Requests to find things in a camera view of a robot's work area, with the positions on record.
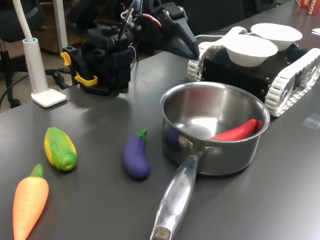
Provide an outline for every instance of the gray table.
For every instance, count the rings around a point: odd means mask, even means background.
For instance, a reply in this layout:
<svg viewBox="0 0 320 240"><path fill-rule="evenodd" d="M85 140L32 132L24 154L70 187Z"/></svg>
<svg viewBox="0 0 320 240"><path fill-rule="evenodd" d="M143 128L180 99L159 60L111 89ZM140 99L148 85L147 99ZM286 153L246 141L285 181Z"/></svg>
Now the gray table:
<svg viewBox="0 0 320 240"><path fill-rule="evenodd" d="M319 21L288 3L241 26L273 21L310 28L303 19ZM319 46L319 36L307 33L301 44ZM32 103L1 113L1 239L13 239L15 190L38 163L45 168L49 198L30 240L149 239L156 209L177 169L162 152L159 100L187 81L187 62L161 53L133 68L129 94L105 98L71 87L64 91L65 104L43 109ZM320 133L302 126L310 114L320 114L319 91L316 83L271 124L245 172L228 178L199 176L176 240L319 239ZM77 149L73 172L57 171L46 158L43 141L51 126L64 130ZM123 171L122 151L127 138L143 128L148 128L151 175L136 181Z"/></svg>

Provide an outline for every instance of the white lamp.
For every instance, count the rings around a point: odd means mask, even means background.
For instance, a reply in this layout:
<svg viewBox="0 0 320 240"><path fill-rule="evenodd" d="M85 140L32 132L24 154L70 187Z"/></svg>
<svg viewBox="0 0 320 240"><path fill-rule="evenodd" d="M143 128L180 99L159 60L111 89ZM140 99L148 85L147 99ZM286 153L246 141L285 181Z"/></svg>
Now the white lamp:
<svg viewBox="0 0 320 240"><path fill-rule="evenodd" d="M48 88L38 39L31 35L20 0L13 0L13 4L25 36L22 43L32 87L31 97L33 101L45 108L65 101L67 99L66 95Z"/></svg>

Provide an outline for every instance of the toy carrot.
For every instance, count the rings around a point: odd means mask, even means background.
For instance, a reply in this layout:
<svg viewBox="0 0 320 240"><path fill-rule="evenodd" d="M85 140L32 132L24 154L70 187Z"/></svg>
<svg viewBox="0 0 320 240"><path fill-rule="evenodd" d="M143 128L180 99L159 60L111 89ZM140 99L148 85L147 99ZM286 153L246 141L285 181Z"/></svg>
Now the toy carrot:
<svg viewBox="0 0 320 240"><path fill-rule="evenodd" d="M44 167L38 164L29 177L15 190L13 202L14 240L26 240L38 221L48 198L49 186L44 178Z"/></svg>

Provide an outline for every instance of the yellow clamp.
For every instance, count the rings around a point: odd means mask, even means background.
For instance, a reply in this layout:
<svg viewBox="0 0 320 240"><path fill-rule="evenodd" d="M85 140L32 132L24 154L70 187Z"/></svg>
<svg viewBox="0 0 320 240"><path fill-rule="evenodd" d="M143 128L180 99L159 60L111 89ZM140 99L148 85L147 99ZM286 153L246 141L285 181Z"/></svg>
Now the yellow clamp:
<svg viewBox="0 0 320 240"><path fill-rule="evenodd" d="M77 80L79 83L82 83L83 85L90 87L98 83L98 78L95 75L93 76L94 76L94 79L85 80L79 75L79 73L76 73L76 76L74 77L74 79Z"/></svg>
<svg viewBox="0 0 320 240"><path fill-rule="evenodd" d="M71 65L71 58L70 58L69 54L66 53L66 52L62 52L62 53L60 54L60 56L61 56L61 57L63 58L63 60L64 60L64 65L65 65L66 67L69 67L69 66Z"/></svg>

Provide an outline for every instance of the lamp base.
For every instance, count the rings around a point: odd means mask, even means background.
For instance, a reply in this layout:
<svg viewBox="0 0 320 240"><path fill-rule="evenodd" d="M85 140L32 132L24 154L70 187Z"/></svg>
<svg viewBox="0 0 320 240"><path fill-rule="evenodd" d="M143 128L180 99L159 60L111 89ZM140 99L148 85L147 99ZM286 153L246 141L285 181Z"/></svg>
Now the lamp base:
<svg viewBox="0 0 320 240"><path fill-rule="evenodd" d="M61 92L48 88L43 91L31 93L33 101L44 108L63 102L67 99Z"/></svg>

